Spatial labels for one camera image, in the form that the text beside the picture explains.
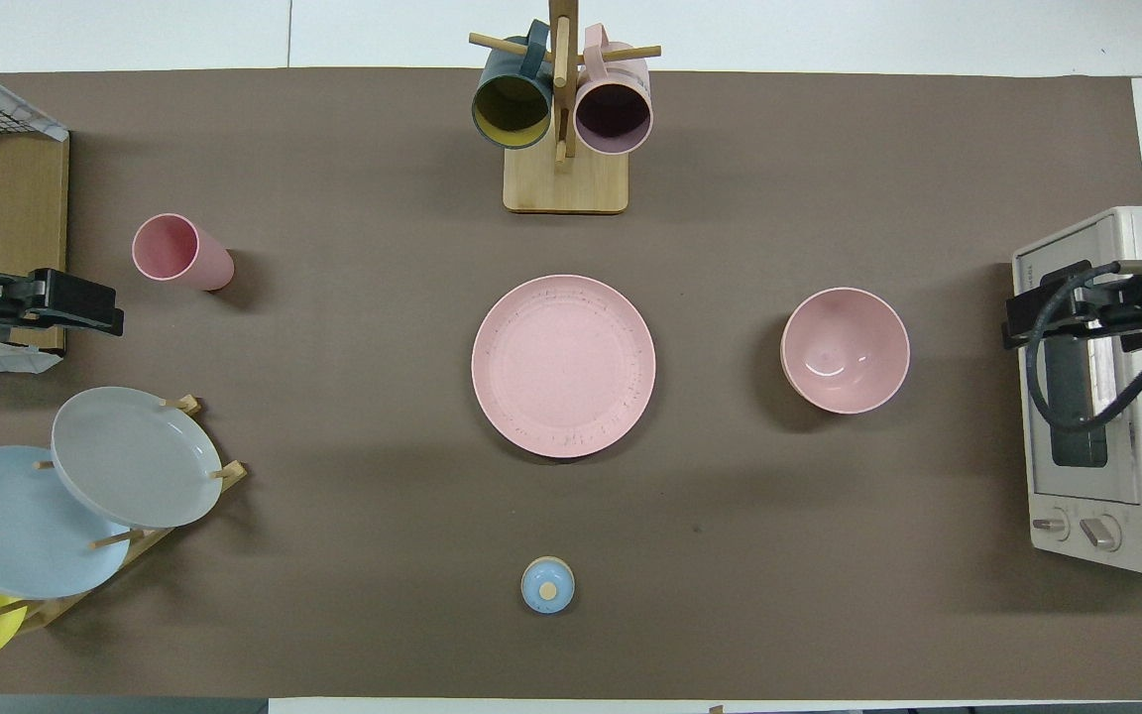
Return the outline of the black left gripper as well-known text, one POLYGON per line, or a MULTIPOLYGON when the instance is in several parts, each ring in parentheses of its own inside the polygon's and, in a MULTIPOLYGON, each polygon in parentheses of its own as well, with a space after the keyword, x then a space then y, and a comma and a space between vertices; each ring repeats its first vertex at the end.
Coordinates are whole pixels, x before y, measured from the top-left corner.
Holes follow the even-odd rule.
MULTIPOLYGON (((27 276, 0 273, 0 320, 75 320, 77 328, 122 337, 124 311, 104 284, 41 268, 27 276)), ((37 329, 0 324, 0 343, 31 344, 37 329)))

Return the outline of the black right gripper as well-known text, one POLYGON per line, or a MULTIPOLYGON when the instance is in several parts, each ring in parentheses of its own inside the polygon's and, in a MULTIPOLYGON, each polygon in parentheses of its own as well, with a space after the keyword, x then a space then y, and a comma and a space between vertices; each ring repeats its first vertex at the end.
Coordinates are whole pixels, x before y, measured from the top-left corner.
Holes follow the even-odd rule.
MULTIPOLYGON (((1003 348, 1024 347, 1043 307, 1065 283, 1051 279, 1018 295, 1018 310, 1006 310, 1003 348)), ((1081 340, 1116 337, 1124 352, 1142 348, 1142 279, 1119 279, 1105 284, 1084 286, 1067 294, 1044 324, 1044 338, 1073 337, 1081 340)))

